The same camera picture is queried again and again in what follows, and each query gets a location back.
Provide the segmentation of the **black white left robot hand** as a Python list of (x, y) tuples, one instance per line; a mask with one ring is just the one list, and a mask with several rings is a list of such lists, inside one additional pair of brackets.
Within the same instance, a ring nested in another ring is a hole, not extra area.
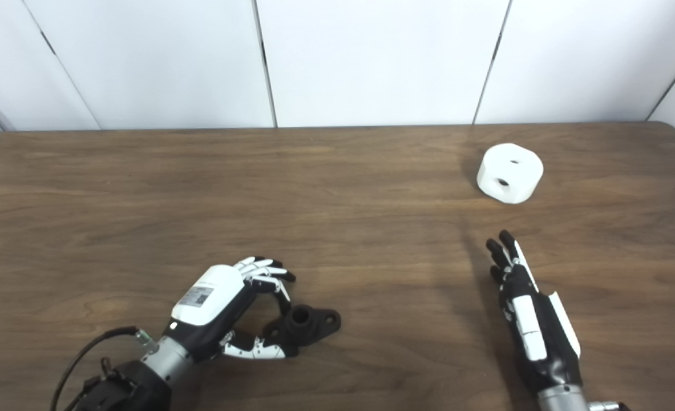
[(284, 282), (295, 280), (280, 261), (262, 256), (247, 257), (234, 265), (213, 265), (173, 307), (163, 335), (180, 344), (195, 364), (218, 356), (296, 357), (295, 346), (235, 328), (259, 294), (275, 295), (281, 314), (288, 314), (292, 303)]

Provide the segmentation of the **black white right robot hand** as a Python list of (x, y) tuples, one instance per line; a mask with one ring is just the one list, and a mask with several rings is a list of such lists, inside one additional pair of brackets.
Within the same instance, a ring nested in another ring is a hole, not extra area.
[(580, 349), (556, 294), (541, 292), (522, 248), (506, 229), (486, 241), (494, 264), (499, 306), (516, 349), (515, 362), (526, 388), (537, 396), (562, 385), (581, 387)]

